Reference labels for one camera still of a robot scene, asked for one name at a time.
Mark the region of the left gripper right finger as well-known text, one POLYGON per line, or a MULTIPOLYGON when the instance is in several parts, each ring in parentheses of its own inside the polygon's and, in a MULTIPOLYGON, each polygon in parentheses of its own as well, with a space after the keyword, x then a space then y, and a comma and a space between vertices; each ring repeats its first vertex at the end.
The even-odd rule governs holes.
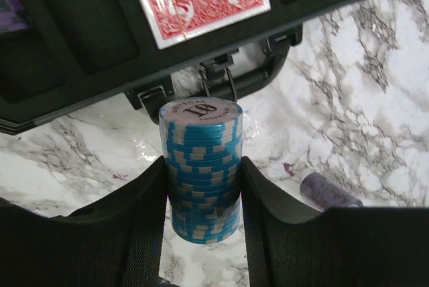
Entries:
POLYGON ((428 209, 349 207, 319 212, 241 165, 252 286, 427 286, 428 209))

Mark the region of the purple grey poker chip stack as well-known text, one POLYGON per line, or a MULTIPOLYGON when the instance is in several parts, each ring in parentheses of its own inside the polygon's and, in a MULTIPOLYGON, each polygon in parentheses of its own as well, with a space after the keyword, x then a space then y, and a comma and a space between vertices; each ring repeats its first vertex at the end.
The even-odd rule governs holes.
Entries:
POLYGON ((310 173, 301 181, 299 191, 304 201, 319 211, 335 207, 364 207, 360 199, 317 172, 310 173))

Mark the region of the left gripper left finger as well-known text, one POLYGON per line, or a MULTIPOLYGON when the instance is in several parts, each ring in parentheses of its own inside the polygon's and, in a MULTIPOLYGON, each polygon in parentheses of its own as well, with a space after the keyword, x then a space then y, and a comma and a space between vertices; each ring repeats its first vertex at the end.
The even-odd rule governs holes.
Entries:
POLYGON ((67 217, 1 201, 2 286, 157 286, 165 162, 67 217))

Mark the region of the light blue poker chip stack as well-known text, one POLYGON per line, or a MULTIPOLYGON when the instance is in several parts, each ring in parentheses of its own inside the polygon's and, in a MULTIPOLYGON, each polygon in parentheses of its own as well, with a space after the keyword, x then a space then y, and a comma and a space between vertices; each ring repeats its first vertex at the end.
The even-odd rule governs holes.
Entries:
POLYGON ((243 110, 213 97, 179 99, 159 110, 172 228, 182 239, 212 244, 240 218, 243 110))

